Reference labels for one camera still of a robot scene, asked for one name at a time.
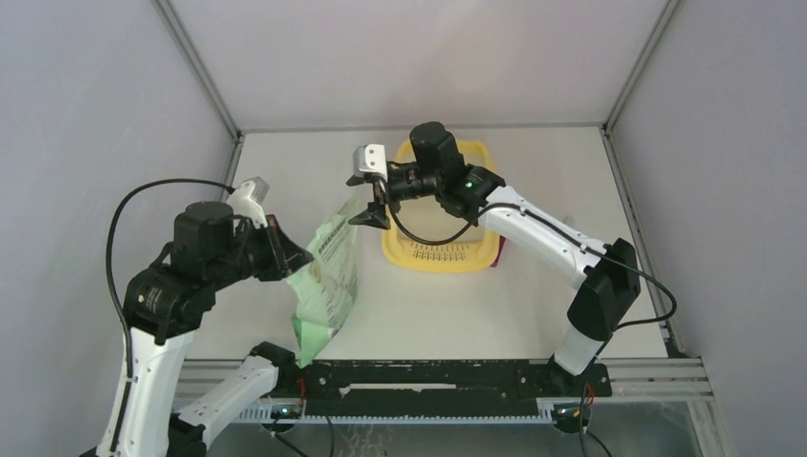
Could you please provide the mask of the green cat litter bag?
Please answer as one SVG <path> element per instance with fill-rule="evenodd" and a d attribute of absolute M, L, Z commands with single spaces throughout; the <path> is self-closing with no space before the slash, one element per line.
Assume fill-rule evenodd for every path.
<path fill-rule="evenodd" d="M 360 212 L 350 198 L 316 229 L 306 247 L 313 260 L 287 279 L 297 296 L 291 324 L 299 347 L 296 365 L 304 368 L 344 326 L 358 297 L 356 237 L 349 223 Z"/>

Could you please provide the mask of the pink plastic litter scoop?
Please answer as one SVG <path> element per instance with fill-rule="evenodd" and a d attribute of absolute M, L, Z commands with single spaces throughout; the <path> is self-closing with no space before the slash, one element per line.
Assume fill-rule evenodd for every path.
<path fill-rule="evenodd" d="M 498 250 L 497 250 L 497 255 L 496 255 L 494 261 L 490 265 L 491 268 L 496 268 L 498 266 L 498 264 L 500 263 L 505 243 L 506 243 L 506 238 L 503 237 L 503 236 L 500 236 L 499 237 L 499 246 L 498 246 Z"/>

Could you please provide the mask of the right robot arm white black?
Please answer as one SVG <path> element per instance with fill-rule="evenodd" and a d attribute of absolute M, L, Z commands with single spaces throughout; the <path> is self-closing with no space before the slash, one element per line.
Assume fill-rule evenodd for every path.
<path fill-rule="evenodd" d="M 414 159 L 397 163 L 380 144 L 357 147 L 347 185 L 370 184 L 373 200 L 351 219 L 355 226 L 390 229 L 401 222 L 400 203 L 432 197 L 468 228 L 491 230 L 558 269 L 576 294 L 567 310 L 569 328 L 550 358 L 551 387 L 573 396 L 620 322 L 639 298 L 634 246 L 606 243 L 579 232 L 529 203 L 496 172 L 465 161 L 444 124 L 431 121 L 409 133 Z"/>

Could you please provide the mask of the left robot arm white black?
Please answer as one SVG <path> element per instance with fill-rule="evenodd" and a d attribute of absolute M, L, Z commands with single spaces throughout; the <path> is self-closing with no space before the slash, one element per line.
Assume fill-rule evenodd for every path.
<path fill-rule="evenodd" d="M 93 456 L 203 456 L 246 407 L 290 394 L 293 353 L 262 342 L 200 399 L 174 405 L 187 351 L 217 293 L 246 279 L 282 281 L 312 261 L 273 215 L 248 218 L 222 202 L 188 206 L 172 240 L 128 283 L 127 349 L 113 410 Z"/>

